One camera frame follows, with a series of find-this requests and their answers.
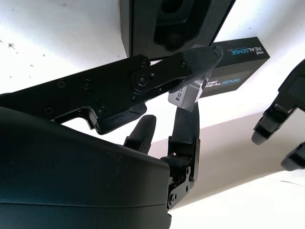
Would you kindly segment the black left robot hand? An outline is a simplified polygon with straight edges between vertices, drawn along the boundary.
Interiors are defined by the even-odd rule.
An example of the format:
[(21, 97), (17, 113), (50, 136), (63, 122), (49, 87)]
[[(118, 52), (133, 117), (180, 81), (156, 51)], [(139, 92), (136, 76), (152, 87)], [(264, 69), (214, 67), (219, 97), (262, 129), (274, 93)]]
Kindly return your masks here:
[(278, 88), (278, 95), (254, 127), (252, 142), (267, 141), (296, 109), (305, 110), (305, 62), (301, 61)]

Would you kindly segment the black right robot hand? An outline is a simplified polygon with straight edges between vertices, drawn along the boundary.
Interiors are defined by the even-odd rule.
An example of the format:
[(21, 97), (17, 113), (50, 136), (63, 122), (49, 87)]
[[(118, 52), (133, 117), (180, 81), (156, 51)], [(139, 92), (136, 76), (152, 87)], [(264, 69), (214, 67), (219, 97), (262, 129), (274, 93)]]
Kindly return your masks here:
[[(0, 96), (3, 229), (167, 229), (198, 178), (197, 100), (220, 47), (138, 55)], [(168, 155), (149, 156), (146, 102), (193, 87)]]

